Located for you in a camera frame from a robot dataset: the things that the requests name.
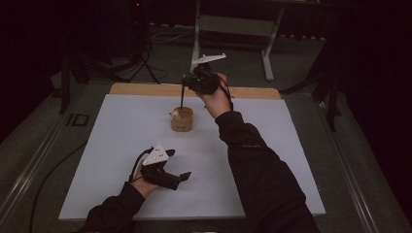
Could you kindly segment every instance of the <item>hand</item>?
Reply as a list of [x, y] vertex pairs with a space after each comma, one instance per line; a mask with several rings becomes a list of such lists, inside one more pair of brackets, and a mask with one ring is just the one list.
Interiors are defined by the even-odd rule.
[[[225, 82], [227, 80], [227, 76], [219, 73], [217, 75], [223, 79], [223, 81], [221, 80], [221, 85], [226, 88]], [[212, 95], [199, 94], [197, 92], [196, 95], [203, 100], [205, 103], [205, 108], [213, 118], [217, 118], [218, 116], [230, 111], [229, 101], [220, 87], [218, 87]]]
[[142, 173], [140, 173], [140, 169], [142, 168], [142, 164], [139, 166], [139, 170], [137, 171], [136, 175], [133, 178], [132, 183], [130, 183], [134, 188], [136, 188], [145, 199], [159, 186], [157, 184], [148, 183], [143, 179]]

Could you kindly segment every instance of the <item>gray floor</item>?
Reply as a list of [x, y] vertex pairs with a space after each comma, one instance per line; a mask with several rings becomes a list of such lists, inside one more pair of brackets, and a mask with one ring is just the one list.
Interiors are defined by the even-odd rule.
[[[154, 37], [149, 64], [167, 71], [162, 83], [178, 83], [189, 70], [191, 59], [191, 34], [166, 42], [171, 37]], [[227, 58], [211, 63], [213, 70], [229, 77], [229, 85], [264, 86], [282, 89], [302, 81], [309, 71], [324, 41], [279, 38], [270, 55], [275, 82], [264, 78], [259, 48], [264, 41], [251, 38], [234, 38], [230, 43], [217, 43], [216, 35], [203, 35], [201, 53], [207, 55], [225, 53]], [[123, 74], [129, 77], [133, 71]], [[154, 70], [157, 77], [162, 71]], [[152, 78], [143, 69], [133, 80], [150, 83]], [[36, 176], [28, 181], [27, 190], [17, 199], [16, 209], [6, 217], [7, 225], [1, 232], [27, 232], [34, 196], [48, 171], [65, 155], [85, 142], [91, 132], [105, 94], [112, 82], [94, 74], [88, 85], [73, 85], [73, 99], [68, 114], [90, 115], [86, 127], [67, 126], [68, 116], [61, 116], [59, 100], [48, 98], [39, 108], [0, 146], [1, 200], [6, 200], [19, 175], [38, 149], [45, 151], [45, 159], [34, 171]], [[344, 95], [340, 94], [338, 108], [342, 116], [336, 117], [336, 133], [325, 124], [322, 103], [310, 97], [313, 85], [297, 93], [283, 96], [290, 109], [301, 144], [305, 150], [321, 197], [326, 215], [316, 216], [322, 232], [412, 232], [386, 184], [373, 153], [364, 139]], [[53, 137], [48, 133], [58, 128]], [[42, 144], [49, 139], [50, 144]], [[59, 166], [46, 182], [37, 202], [34, 232], [70, 232], [78, 229], [81, 222], [57, 219], [70, 182], [76, 172], [82, 150], [76, 152]], [[219, 232], [239, 232], [243, 220], [212, 222]], [[140, 222], [141, 232], [192, 232], [217, 231], [211, 222]]]

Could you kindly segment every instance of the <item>black jacket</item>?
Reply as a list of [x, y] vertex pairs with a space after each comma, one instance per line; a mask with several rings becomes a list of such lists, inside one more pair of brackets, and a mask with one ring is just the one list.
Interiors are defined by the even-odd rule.
[[[251, 229], [258, 233], [319, 232], [293, 173], [258, 130], [237, 112], [222, 114], [216, 124], [228, 145], [228, 161]], [[119, 196], [90, 210], [79, 232], [125, 232], [144, 201], [125, 183]]]

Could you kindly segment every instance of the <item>small container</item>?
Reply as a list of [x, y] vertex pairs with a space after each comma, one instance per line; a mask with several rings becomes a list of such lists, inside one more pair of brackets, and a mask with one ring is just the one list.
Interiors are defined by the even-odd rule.
[[193, 110], [188, 107], [178, 107], [171, 114], [172, 129], [177, 132], [189, 132], [193, 124]]

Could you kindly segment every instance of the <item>person's right hand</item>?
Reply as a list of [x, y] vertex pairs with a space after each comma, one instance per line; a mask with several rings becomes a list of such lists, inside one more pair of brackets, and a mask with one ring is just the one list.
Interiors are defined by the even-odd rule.
[[[217, 75], [223, 79], [223, 81], [221, 80], [221, 85], [226, 88], [225, 82], [227, 80], [227, 76], [220, 73]], [[209, 114], [213, 118], [217, 118], [218, 116], [230, 111], [229, 100], [220, 87], [218, 87], [212, 95], [199, 93], [196, 93], [196, 95], [203, 100], [205, 103], [205, 108], [209, 111]]]

